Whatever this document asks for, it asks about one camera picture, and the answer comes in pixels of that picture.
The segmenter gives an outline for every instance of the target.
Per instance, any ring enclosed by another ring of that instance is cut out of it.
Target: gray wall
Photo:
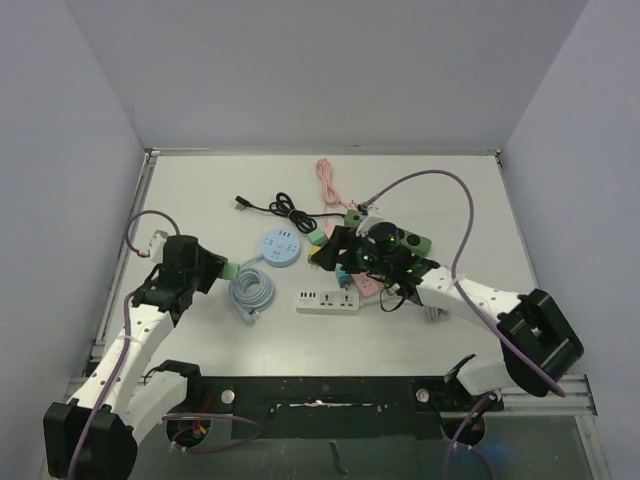
[[[145,146],[503,147],[586,0],[67,0]]]
[[[0,2],[0,477],[88,353],[142,149],[63,0]]]
[[[613,478],[636,479],[640,2],[591,0],[505,150],[543,287],[585,343]]]

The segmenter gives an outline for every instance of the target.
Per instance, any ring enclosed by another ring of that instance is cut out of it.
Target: screw
[[[236,394],[233,393],[233,390],[225,390],[224,392],[222,392],[222,395],[220,395],[220,400],[222,400],[222,403],[224,403],[225,405],[232,404],[235,398]]]
[[[420,403],[427,403],[429,401],[429,390],[421,388],[416,392],[416,398]]]

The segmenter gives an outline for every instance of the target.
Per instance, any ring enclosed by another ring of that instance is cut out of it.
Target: cable tie
[[[142,343],[141,340],[138,340],[138,338],[133,337],[131,335],[120,335],[118,337],[116,337],[116,340],[125,340],[125,339],[129,339],[130,342],[132,343],[137,343],[138,345],[140,345],[140,348],[142,349],[142,353],[144,353],[144,356],[147,359],[147,363],[151,362],[151,355],[149,355],[149,352],[147,352],[147,347],[144,343]]]
[[[467,276],[464,273],[461,273],[460,275],[456,276],[456,278],[452,278],[451,279],[451,283],[449,284],[449,286],[447,287],[447,289],[445,290],[445,292],[447,293],[447,295],[449,294],[449,292],[451,292],[451,290],[456,286],[457,284],[460,284],[460,282],[462,280],[466,280]]]

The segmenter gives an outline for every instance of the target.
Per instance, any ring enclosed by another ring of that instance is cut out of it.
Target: glass panel
[[[228,441],[230,424],[213,424],[202,447]],[[498,479],[589,480],[592,475],[573,417],[487,419],[481,449]],[[140,446],[131,480],[265,479],[314,480],[442,479],[446,443],[412,437],[337,440],[257,440],[235,451],[212,455],[169,452],[164,426]],[[472,452],[455,454],[451,480],[491,479]]]

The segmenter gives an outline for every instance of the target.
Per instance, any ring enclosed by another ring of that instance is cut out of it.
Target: white tabletop
[[[259,253],[266,232],[294,227],[283,218],[234,209],[235,196],[266,207],[277,192],[284,191],[296,207],[322,212],[320,184],[314,173],[318,158],[161,156],[144,208],[168,213],[182,233],[198,237],[208,250],[240,263]],[[533,288],[533,275],[494,157],[332,156],[329,160],[333,183],[347,201],[366,200],[416,170],[442,168],[457,173],[469,185],[476,205],[476,224],[460,261],[460,273],[500,289]],[[377,206],[398,226],[432,239],[430,258],[450,264],[468,217],[462,190],[451,179],[410,180],[390,191]],[[161,218],[143,218],[136,244],[144,247],[155,229],[171,230]],[[227,296],[228,283],[219,280],[208,295],[195,295],[193,306],[155,353],[151,365],[168,358],[187,361],[199,364],[207,376],[440,375],[469,353],[499,351],[498,341],[484,329],[452,316],[428,321],[421,308],[411,304],[392,314],[378,306],[365,307],[353,317],[297,314],[293,306],[296,292],[337,288],[333,273],[309,266],[310,246],[304,238],[302,244],[300,259],[288,268],[256,265],[273,279],[277,293],[253,327],[238,316]],[[129,257],[109,322],[107,345],[122,325],[124,295],[142,283],[152,266],[148,260]]]

